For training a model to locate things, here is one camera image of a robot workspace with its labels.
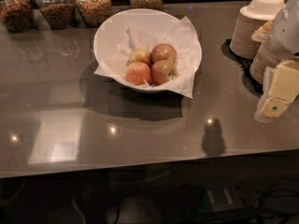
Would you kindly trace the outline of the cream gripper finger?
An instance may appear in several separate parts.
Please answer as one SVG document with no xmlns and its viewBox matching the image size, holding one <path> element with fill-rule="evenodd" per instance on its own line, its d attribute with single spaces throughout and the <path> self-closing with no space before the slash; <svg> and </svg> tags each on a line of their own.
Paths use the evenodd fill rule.
<svg viewBox="0 0 299 224">
<path fill-rule="evenodd" d="M 299 95 L 299 62 L 288 60 L 274 70 L 268 95 L 292 103 Z"/>
<path fill-rule="evenodd" d="M 261 113 L 268 118 L 280 117 L 289 107 L 289 103 L 278 98 L 265 98 L 262 102 Z"/>
</svg>

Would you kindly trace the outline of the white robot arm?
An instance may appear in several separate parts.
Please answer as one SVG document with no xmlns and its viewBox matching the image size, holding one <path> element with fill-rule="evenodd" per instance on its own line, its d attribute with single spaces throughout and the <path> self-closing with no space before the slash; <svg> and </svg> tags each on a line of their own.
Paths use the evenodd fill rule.
<svg viewBox="0 0 299 224">
<path fill-rule="evenodd" d="M 299 0 L 288 0 L 278 12 L 268 41 L 270 51 L 282 60 L 265 68 L 263 95 L 254 114 L 263 123 L 279 118 L 299 95 Z"/>
</svg>

